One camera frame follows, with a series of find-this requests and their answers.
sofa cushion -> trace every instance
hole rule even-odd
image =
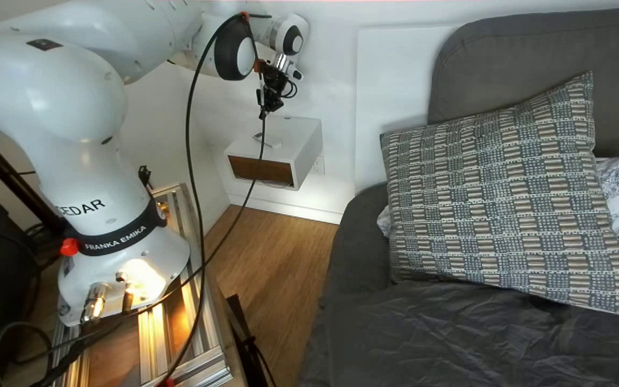
[[[392,283],[390,244],[375,225],[384,205],[383,184],[369,186],[348,201],[336,233],[324,294],[375,293]]]
[[[619,315],[451,279],[327,299],[332,387],[619,384]]]
[[[437,55],[427,121],[510,105],[584,69],[597,80],[596,155],[618,156],[619,8],[510,16],[462,25]]]
[[[392,275],[427,274],[619,313],[619,240],[593,156],[593,75],[380,138]]]

wall-mounted shelf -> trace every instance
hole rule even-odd
[[[225,148],[233,174],[299,190],[323,151],[321,121],[266,118],[262,158],[261,143],[261,135],[246,131]]]

white wall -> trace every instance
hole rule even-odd
[[[309,20],[312,36],[302,53],[303,81],[299,96],[288,100],[281,114],[312,117],[323,121],[324,151],[321,166],[309,174],[302,191],[259,186],[254,205],[268,210],[336,222],[345,205],[383,172],[369,172],[379,155],[379,124],[423,117],[427,96],[425,75],[409,80],[410,65],[435,59],[435,46],[464,22],[571,8],[612,8],[615,0],[265,0],[274,16],[299,13]],[[394,50],[392,29],[410,28],[410,34]],[[217,172],[223,177],[233,201],[244,197],[248,183],[233,179],[223,148],[256,124],[256,81],[221,84],[203,81],[196,112],[210,142]]]
[[[0,20],[44,5],[54,3],[0,0]],[[376,108],[392,112],[398,100],[390,99],[390,92],[394,92],[390,75],[402,81],[402,71],[413,62],[410,59],[388,59],[384,75],[369,84],[365,75],[376,69],[365,67],[364,61],[380,59],[383,62],[383,53],[392,46],[390,38],[379,40],[383,36],[379,29],[390,34],[394,28],[413,28],[422,34],[422,28],[461,25],[492,16],[611,7],[619,7],[619,0],[262,0],[254,8],[266,8],[274,16],[299,13],[312,24],[312,36],[302,55],[303,81],[299,84],[299,96],[288,100],[279,114],[321,118],[324,143],[318,166],[299,191],[259,184],[252,205],[337,222],[345,205],[368,184],[369,179],[362,179],[360,172],[364,163],[357,166],[354,158],[364,162],[379,155],[375,155],[375,143],[369,146],[369,140],[365,142],[360,135],[375,135],[375,127],[379,131],[380,122],[392,121],[388,114],[379,114]],[[433,36],[425,42],[419,40],[419,46],[431,48],[437,38],[441,40],[441,36]],[[419,62],[427,62],[425,55],[433,55],[423,52],[413,40],[413,55]],[[130,117],[119,140],[124,143],[124,152],[153,168],[158,184],[188,179],[181,140],[188,81],[188,71],[166,65],[130,89]],[[197,86],[194,146],[207,224],[220,218],[229,200],[238,201],[248,190],[248,183],[233,179],[223,148],[237,135],[259,129],[256,86],[256,77],[237,84],[203,77]],[[400,100],[423,99],[425,84],[422,89],[410,84],[409,90],[400,92]],[[368,118],[357,117],[360,110],[364,112],[364,100],[375,105]],[[425,114],[423,108],[422,112],[416,110],[418,105],[409,108],[407,114]]]

wooden floor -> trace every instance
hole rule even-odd
[[[207,237],[216,248],[230,207]],[[223,294],[238,294],[252,334],[279,387],[296,384],[330,263],[336,225],[246,210],[210,264]]]

gray sofa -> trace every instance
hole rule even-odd
[[[442,46],[431,122],[520,100],[593,71],[596,152],[619,155],[619,11],[515,16]],[[388,186],[360,194],[336,234],[302,384],[619,384],[619,315],[425,278],[392,281],[376,225]]]

